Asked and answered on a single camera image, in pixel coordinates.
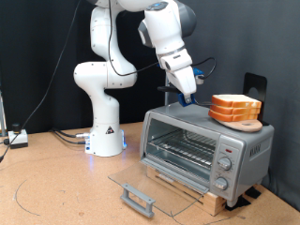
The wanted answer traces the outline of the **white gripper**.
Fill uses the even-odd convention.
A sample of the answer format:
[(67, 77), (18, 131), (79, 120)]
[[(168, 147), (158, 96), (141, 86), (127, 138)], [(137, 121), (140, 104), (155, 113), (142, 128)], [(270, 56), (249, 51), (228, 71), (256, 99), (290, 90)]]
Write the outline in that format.
[(185, 102), (192, 101), (191, 94), (197, 90), (192, 67), (184, 67), (176, 71), (166, 72), (169, 81), (184, 94)]

